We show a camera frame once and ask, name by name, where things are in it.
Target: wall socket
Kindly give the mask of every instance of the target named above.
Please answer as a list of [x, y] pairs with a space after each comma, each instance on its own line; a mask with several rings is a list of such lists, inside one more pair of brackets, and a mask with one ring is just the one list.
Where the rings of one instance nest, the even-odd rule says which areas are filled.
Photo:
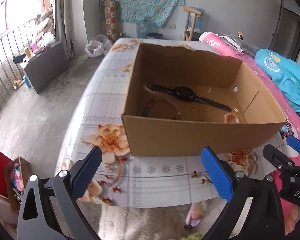
[[167, 25], [166, 25], [166, 29], [171, 29], [171, 30], [175, 30], [176, 29], [176, 25], [175, 24], [173, 24], [173, 23], [168, 23]]

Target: watch face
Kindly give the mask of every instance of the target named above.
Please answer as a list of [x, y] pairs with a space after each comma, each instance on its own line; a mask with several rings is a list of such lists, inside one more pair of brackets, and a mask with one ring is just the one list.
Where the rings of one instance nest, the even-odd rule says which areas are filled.
[[177, 87], [176, 91], [178, 95], [185, 97], [185, 98], [194, 98], [195, 92], [191, 88], [187, 87]]

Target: blue gripper pad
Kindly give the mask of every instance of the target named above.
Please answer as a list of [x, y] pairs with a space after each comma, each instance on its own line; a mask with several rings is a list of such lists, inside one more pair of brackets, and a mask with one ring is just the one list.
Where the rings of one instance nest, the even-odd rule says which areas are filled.
[[84, 163], [75, 178], [72, 180], [72, 199], [82, 197], [89, 186], [94, 174], [102, 161], [102, 152], [98, 147], [93, 148], [88, 156], [82, 160]]
[[297, 138], [293, 135], [289, 135], [287, 137], [287, 144], [300, 154], [300, 141]]
[[220, 165], [214, 152], [206, 147], [201, 151], [201, 162], [221, 198], [230, 202], [233, 196], [232, 181]]

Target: wooden chair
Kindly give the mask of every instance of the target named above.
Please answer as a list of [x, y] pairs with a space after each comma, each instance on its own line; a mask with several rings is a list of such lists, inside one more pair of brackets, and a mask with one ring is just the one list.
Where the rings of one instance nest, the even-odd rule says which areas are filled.
[[[186, 26], [185, 26], [185, 32], [183, 33], [183, 40], [184, 41], [198, 41], [201, 33], [197, 33], [197, 32], [194, 31], [195, 21], [197, 20], [197, 15], [202, 16], [203, 13], [200, 12], [200, 11], [197, 11], [195, 9], [192, 9], [189, 6], [184, 6], [183, 10], [185, 12], [188, 12], [187, 20], [186, 20]], [[194, 13], [194, 17], [193, 17], [193, 20], [192, 20], [191, 30], [188, 31], [190, 13]]]

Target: small cardboard box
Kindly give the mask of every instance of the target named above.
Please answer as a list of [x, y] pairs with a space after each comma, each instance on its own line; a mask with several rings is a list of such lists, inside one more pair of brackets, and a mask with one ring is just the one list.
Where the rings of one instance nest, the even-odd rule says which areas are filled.
[[18, 201], [14, 197], [14, 191], [13, 191], [13, 185], [10, 180], [10, 173], [14, 167], [14, 165], [18, 163], [20, 165], [20, 173], [22, 177], [22, 182], [24, 187], [26, 188], [28, 180], [30, 176], [32, 175], [31, 171], [31, 165], [28, 161], [23, 159], [22, 157], [18, 157], [12, 162], [10, 162], [5, 168], [4, 168], [4, 176], [6, 179], [6, 186], [7, 186], [7, 192], [8, 192], [8, 198], [10, 201], [10, 207], [13, 212], [18, 212], [20, 207], [18, 204]]
[[[236, 108], [238, 113], [232, 113], [240, 124], [231, 119], [224, 123], [224, 110], [150, 91], [148, 82], [190, 87], [197, 95]], [[172, 120], [175, 109], [160, 101], [148, 117], [142, 117], [155, 97], [174, 102], [181, 110], [181, 120]], [[133, 155], [191, 156], [200, 155], [206, 146], [215, 153], [258, 147], [284, 125], [286, 116], [260, 78], [241, 60], [143, 43], [133, 63], [122, 120]]]

